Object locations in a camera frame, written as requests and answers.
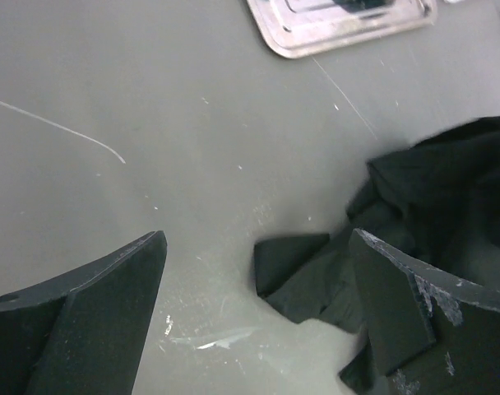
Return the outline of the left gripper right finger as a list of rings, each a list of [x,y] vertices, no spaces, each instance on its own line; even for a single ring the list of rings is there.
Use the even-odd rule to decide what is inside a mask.
[[[500,394],[500,291],[365,230],[350,253],[374,364],[391,394]]]

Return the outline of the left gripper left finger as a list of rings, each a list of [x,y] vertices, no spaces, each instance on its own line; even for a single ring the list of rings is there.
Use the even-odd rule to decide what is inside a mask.
[[[162,231],[0,296],[0,394],[130,394],[167,255]]]

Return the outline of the black button shirt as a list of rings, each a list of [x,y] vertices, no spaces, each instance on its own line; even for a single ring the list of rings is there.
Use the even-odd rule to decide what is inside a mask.
[[[256,242],[252,261],[262,300],[293,323],[317,319],[368,336],[350,253],[357,229],[500,291],[500,116],[446,130],[367,167],[341,231]],[[354,394],[391,394],[369,338],[338,376]]]

